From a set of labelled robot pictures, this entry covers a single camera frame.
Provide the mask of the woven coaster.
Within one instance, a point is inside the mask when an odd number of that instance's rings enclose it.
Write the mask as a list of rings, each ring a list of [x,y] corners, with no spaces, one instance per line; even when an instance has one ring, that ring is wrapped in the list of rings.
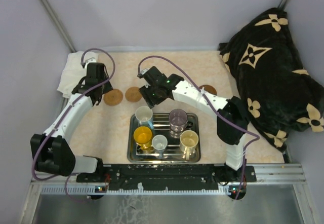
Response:
[[[104,102],[109,106],[116,106],[123,100],[123,93],[119,89],[113,89],[104,94]]]
[[[125,93],[125,98],[129,102],[135,103],[141,100],[142,95],[138,87],[130,87]]]

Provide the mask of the white and blue cup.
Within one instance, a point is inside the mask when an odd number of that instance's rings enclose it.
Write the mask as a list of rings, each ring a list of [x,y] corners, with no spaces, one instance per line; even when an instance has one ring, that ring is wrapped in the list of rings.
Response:
[[[148,106],[141,106],[135,111],[135,117],[140,126],[146,126],[154,129],[153,111]]]

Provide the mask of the purple glass mug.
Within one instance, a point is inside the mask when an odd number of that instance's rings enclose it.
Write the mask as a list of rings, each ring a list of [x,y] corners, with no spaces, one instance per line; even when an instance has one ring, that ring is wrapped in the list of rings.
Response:
[[[169,113],[169,123],[170,133],[175,136],[193,126],[193,123],[188,120],[187,113],[182,109],[174,109]]]

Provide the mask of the cream mug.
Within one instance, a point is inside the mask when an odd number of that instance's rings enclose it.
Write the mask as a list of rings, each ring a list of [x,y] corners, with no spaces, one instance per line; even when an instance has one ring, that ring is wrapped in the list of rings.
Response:
[[[199,136],[195,131],[186,130],[180,135],[180,150],[185,156],[185,160],[189,160],[190,156],[195,152],[199,142]]]

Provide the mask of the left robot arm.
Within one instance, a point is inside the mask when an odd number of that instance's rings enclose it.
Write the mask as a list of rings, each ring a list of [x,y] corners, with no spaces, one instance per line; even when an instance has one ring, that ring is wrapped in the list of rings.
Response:
[[[42,134],[34,134],[30,140],[32,152],[32,176],[37,172],[55,176],[87,173],[95,182],[105,177],[105,169],[96,157],[76,156],[69,142],[83,117],[101,102],[102,96],[113,89],[103,63],[86,65],[86,75],[72,90],[67,105],[54,123]]]

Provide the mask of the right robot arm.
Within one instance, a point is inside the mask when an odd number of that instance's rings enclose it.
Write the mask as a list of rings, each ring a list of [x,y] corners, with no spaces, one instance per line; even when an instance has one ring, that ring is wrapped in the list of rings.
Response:
[[[244,140],[249,120],[239,98],[227,99],[198,90],[183,77],[176,74],[167,77],[155,66],[139,71],[137,77],[146,81],[140,93],[150,108],[169,98],[211,116],[216,122],[218,137],[226,144],[227,177],[232,181],[243,177]]]

